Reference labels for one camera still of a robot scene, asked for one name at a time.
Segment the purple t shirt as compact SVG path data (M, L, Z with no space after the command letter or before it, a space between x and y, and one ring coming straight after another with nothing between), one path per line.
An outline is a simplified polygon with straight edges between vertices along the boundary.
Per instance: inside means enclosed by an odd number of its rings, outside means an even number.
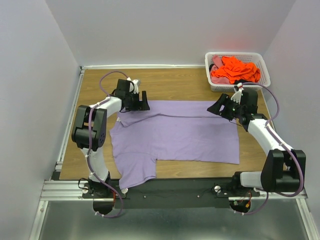
M147 111L118 113L109 131L120 189L156 178L156 163L240 163L235 124L207 111L211 101L154 100Z

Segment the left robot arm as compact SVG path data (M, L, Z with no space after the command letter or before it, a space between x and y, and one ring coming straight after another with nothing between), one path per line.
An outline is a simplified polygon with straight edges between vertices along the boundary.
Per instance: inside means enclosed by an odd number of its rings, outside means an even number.
M77 108L71 140L81 150L89 169L88 192L107 197L116 190L110 184L110 172L105 164L103 145L107 137L107 120L117 113L149 111L147 92L140 91L139 79L119 79L111 94L91 105Z

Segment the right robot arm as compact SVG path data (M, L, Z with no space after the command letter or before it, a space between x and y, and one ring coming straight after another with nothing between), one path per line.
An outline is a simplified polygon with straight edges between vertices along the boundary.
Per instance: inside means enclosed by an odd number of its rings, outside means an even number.
M239 171L232 177L230 191L241 196L248 188L285 197L295 197L304 188L306 154L288 145L272 129L267 117L258 113L258 93L239 88L232 96L223 93L208 112L226 120L238 120L266 154L262 171Z

